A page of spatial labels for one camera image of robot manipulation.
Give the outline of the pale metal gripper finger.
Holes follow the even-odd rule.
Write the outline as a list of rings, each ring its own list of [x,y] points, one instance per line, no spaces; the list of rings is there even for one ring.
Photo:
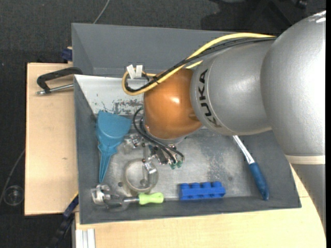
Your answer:
[[[157,168],[152,162],[143,162],[143,178],[140,181],[141,185],[156,185],[157,183]]]
[[[123,141],[123,152],[125,154],[131,153],[133,150],[140,146],[141,141],[141,137],[137,134],[130,134],[125,136]]]

